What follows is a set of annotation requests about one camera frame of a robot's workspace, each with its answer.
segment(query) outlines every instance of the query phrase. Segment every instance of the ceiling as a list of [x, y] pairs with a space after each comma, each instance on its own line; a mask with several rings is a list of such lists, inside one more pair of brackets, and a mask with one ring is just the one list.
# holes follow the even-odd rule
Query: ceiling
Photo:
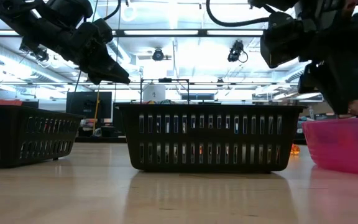
[[[93, 7], [96, 0], [89, 0]], [[122, 3], [121, 10], [108, 24], [113, 30], [118, 29], [226, 29], [213, 23], [208, 17], [204, 5], [205, 0], [147, 0], [130, 1], [129, 7]], [[214, 0], [211, 10], [221, 21], [237, 22], [269, 16], [264, 9], [253, 8], [246, 0]], [[98, 1], [95, 18], [104, 17], [116, 8], [116, 1]], [[263, 29], [266, 24], [255, 24], [235, 29]], [[0, 30], [10, 28], [0, 20]], [[236, 40], [244, 43], [248, 54], [246, 63], [229, 63], [227, 55]], [[49, 52], [48, 63], [37, 63], [31, 56], [24, 55], [20, 50], [20, 37], [0, 37], [0, 55], [22, 61], [33, 70], [42, 71], [40, 76], [48, 77], [51, 82], [75, 82], [78, 71], [75, 65], [64, 61], [54, 52]], [[302, 71], [304, 64], [297, 60], [288, 62], [276, 69], [269, 69], [260, 56], [259, 38], [253, 37], [120, 37], [114, 39], [119, 46], [121, 65], [130, 73], [133, 80], [144, 78], [180, 77], [190, 78], [195, 82], [215, 82], [223, 78], [225, 82], [285, 82], [288, 77]], [[150, 56], [155, 49], [162, 49], [172, 60], [154, 62]], [[118, 59], [114, 49], [109, 53]], [[83, 74], [81, 82], [86, 81]], [[82, 91], [95, 90], [97, 86], [81, 87]], [[251, 86], [248, 89], [261, 93], [280, 92], [283, 88], [267, 88]]]

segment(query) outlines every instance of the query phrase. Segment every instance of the wooden table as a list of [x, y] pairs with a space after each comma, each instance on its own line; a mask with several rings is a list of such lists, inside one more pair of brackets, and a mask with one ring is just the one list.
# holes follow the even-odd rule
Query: wooden table
[[358, 223], [358, 175], [321, 170], [307, 148], [274, 174], [139, 172], [124, 144], [0, 170], [0, 223]]

